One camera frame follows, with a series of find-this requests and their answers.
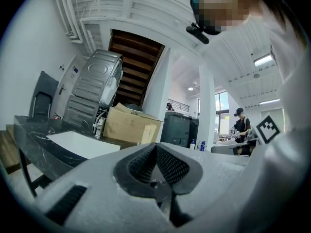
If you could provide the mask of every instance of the fire extinguisher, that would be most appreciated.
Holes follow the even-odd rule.
[[[56,113],[54,113],[55,115],[53,115],[53,119],[55,119],[55,120],[61,120],[62,118],[58,115],[58,114],[56,114]]]

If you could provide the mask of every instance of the blue bottle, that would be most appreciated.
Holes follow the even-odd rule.
[[[200,151],[204,151],[204,149],[205,149],[205,141],[202,141]]]

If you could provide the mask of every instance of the wooden staircase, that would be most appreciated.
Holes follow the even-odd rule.
[[[123,55],[123,77],[113,105],[120,102],[141,106],[164,46],[136,34],[114,30],[109,50]]]

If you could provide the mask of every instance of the cardboard box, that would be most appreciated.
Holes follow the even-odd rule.
[[[104,136],[134,143],[155,142],[161,121],[143,112],[131,110],[118,103],[111,107],[104,128]]]

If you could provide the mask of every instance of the pipe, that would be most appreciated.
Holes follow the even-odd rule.
[[[61,18],[62,18],[62,21],[63,21],[63,23],[64,23],[65,29],[66,29],[66,31],[67,31],[66,34],[69,34],[69,30],[68,30],[68,27],[67,27],[67,23],[65,22],[64,15],[63,15],[63,13],[62,13],[62,9],[61,9],[60,4],[59,4],[59,0],[56,0],[56,3],[57,3],[57,7],[58,7],[59,14],[60,14],[60,16],[61,16]]]
[[[102,113],[100,113],[100,114],[98,115],[98,117],[96,117],[96,120],[95,120],[95,124],[96,124],[96,125],[97,125],[99,119],[101,118],[101,116],[102,116],[103,114],[105,114],[106,112],[107,112],[107,110],[104,110]]]
[[[67,5],[68,5],[68,8],[69,8],[69,12],[71,14],[73,25],[74,25],[74,27],[76,29],[76,32],[78,33],[78,36],[79,36],[79,39],[80,39],[80,40],[75,40],[75,41],[71,41],[71,42],[72,43],[83,43],[83,37],[82,37],[81,31],[79,29],[79,26],[78,26],[78,23],[77,23],[77,20],[76,20],[76,15],[74,13],[72,1],[71,0],[67,0]]]
[[[71,16],[69,14],[69,11],[68,11],[68,8],[67,8],[67,2],[66,0],[62,0],[63,2],[63,6],[64,6],[64,10],[65,10],[65,14],[67,16],[67,19],[68,19],[68,22],[69,22],[69,25],[72,29],[72,32],[73,32],[73,36],[69,36],[70,39],[76,39],[77,38],[77,32],[76,32],[76,29],[72,23],[72,20],[71,20]]]
[[[79,17],[79,19],[81,19],[81,17],[80,17],[80,13],[79,13],[79,10],[78,10],[78,0],[76,0],[76,7],[77,7],[78,17]]]

